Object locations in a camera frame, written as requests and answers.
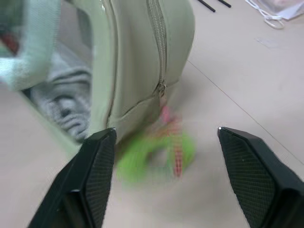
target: light green cloth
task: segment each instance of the light green cloth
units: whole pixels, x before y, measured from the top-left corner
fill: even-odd
[[[0,77],[11,90],[43,82],[48,75],[60,19],[60,0],[24,0],[21,49],[0,57]]]

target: red object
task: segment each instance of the red object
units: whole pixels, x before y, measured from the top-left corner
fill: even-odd
[[[14,55],[17,54],[19,50],[19,43],[14,35],[5,33],[3,35],[0,35],[0,39]]]

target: black stick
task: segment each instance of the black stick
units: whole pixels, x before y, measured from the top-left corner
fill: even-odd
[[[225,2],[224,0],[218,0],[219,2],[223,3],[225,6],[231,8],[231,5],[227,2]]]
[[[210,5],[208,5],[207,3],[205,3],[203,0],[198,0],[201,4],[203,4],[204,6],[206,6],[209,10],[211,10],[212,12],[215,13],[215,9],[213,9]]]

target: zipper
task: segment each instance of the zipper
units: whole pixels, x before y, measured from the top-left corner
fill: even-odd
[[[157,43],[157,48],[160,58],[160,80],[157,85],[157,91],[160,99],[166,99],[166,64],[167,64],[167,32],[165,20],[162,14],[162,9],[159,0],[147,0],[149,17],[152,24],[154,36]]]

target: zipper pull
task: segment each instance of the zipper pull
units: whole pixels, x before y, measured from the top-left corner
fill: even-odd
[[[160,108],[162,109],[164,106],[167,105],[167,85],[164,83],[159,83],[158,90],[160,95]]]

